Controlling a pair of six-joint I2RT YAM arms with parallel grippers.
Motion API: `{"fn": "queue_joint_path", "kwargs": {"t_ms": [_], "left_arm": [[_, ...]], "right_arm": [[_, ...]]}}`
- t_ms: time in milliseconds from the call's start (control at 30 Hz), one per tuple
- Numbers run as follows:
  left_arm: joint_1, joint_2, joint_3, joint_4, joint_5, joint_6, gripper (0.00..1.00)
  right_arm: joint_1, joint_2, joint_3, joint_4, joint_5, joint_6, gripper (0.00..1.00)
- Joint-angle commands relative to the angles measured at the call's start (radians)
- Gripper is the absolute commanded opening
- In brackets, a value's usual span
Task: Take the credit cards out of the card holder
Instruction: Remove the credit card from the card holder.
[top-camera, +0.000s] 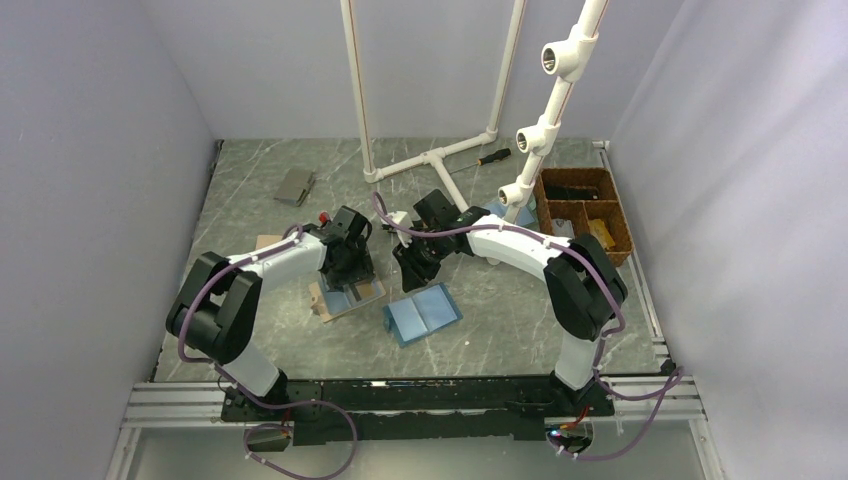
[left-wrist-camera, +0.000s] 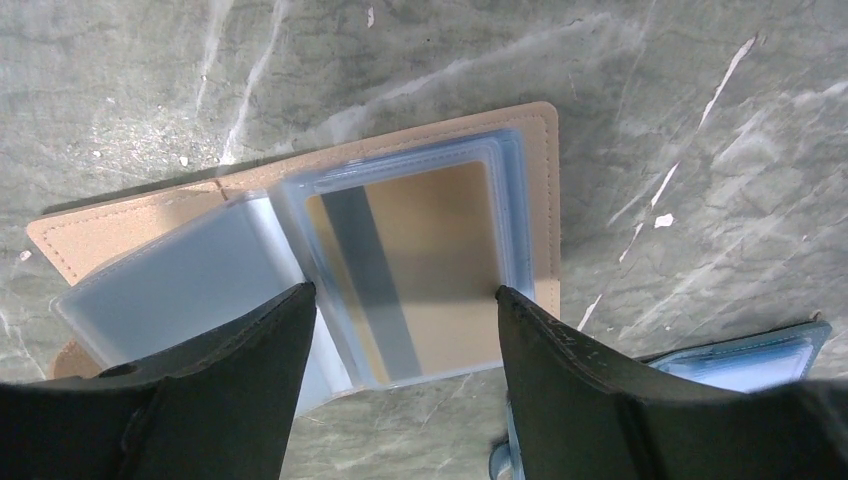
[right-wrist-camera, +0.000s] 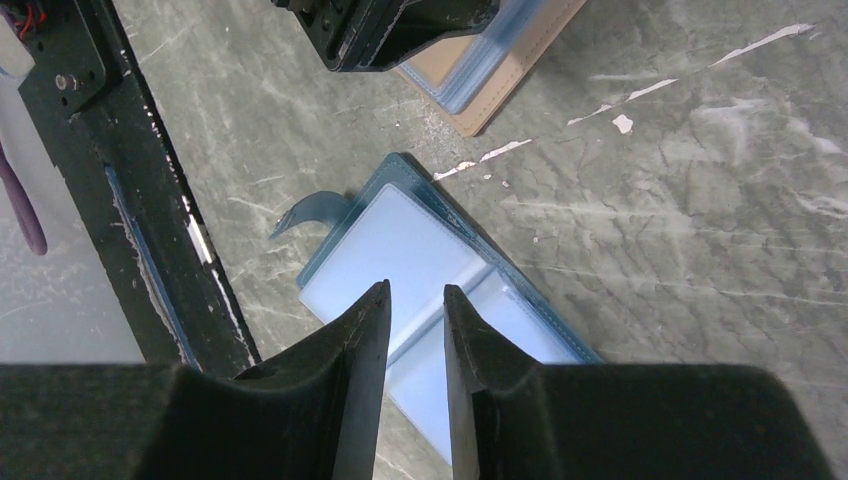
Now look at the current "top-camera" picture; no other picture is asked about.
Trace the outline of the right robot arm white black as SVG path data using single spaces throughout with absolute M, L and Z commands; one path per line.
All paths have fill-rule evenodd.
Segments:
M 617 268 L 595 237 L 540 234 L 481 208 L 469 209 L 435 230 L 415 230 L 409 222 L 398 223 L 393 214 L 381 219 L 400 239 L 393 254 L 407 291 L 427 285 L 441 261 L 454 253 L 495 260 L 541 280 L 564 331 L 552 404 L 564 415 L 574 415 L 588 404 L 604 343 L 626 326 L 621 308 L 628 297 Z

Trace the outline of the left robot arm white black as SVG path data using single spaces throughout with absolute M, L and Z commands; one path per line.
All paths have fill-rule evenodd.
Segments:
M 331 291 L 372 280 L 371 235 L 371 224 L 294 225 L 279 241 L 248 253 L 202 254 L 166 317 L 178 358 L 206 364 L 237 384 L 261 419 L 279 417 L 289 400 L 288 377 L 253 340 L 263 292 L 313 273 Z

